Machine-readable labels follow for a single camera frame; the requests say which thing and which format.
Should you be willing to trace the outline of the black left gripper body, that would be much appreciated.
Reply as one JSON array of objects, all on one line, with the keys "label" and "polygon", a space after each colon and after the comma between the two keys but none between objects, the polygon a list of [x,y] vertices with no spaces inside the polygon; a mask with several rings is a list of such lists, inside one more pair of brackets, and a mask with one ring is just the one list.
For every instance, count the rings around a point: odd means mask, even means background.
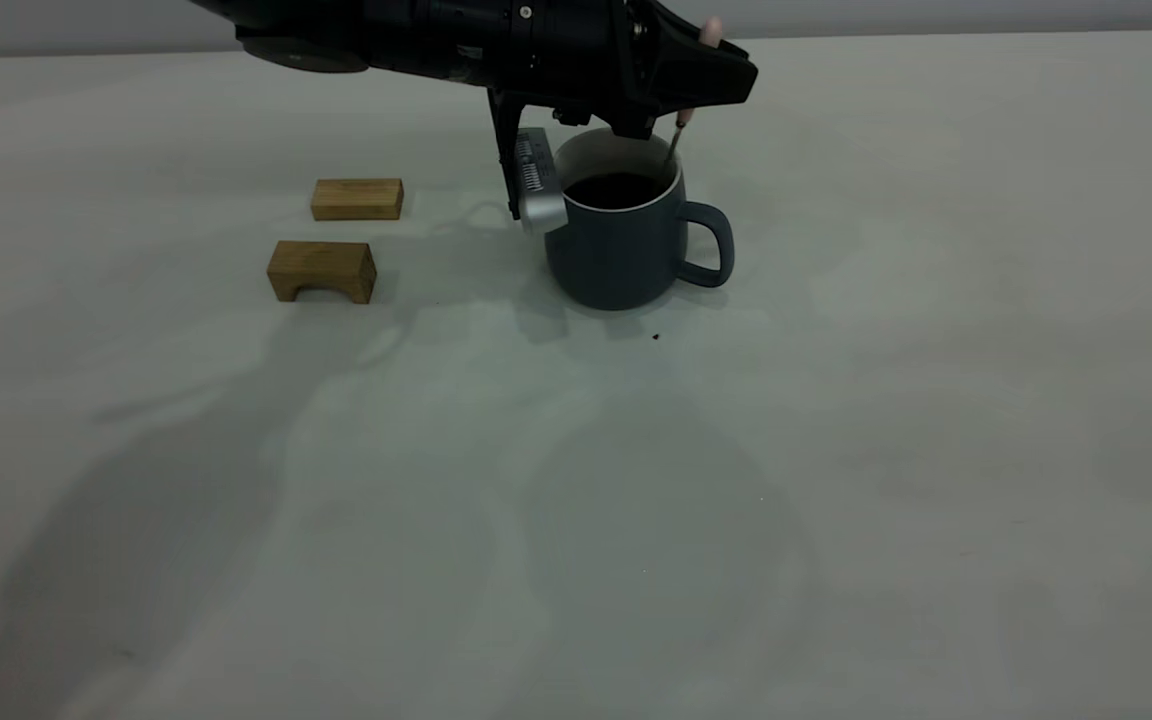
[{"label": "black left gripper body", "polygon": [[558,109],[559,123],[598,118],[626,138],[646,138],[647,100],[635,53],[646,33],[639,1],[515,1],[495,50],[495,135],[516,136],[526,106]]}]

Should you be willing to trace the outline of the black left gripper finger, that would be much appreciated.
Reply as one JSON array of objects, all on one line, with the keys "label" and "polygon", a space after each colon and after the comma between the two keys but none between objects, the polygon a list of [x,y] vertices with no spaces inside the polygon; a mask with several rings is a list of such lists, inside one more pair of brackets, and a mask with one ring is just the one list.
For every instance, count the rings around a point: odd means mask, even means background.
[{"label": "black left gripper finger", "polygon": [[647,65],[645,94],[662,113],[746,103],[759,69],[737,47],[662,46]]},{"label": "black left gripper finger", "polygon": [[668,9],[664,1],[652,1],[652,37],[657,44],[702,45],[703,26],[695,26]]}]

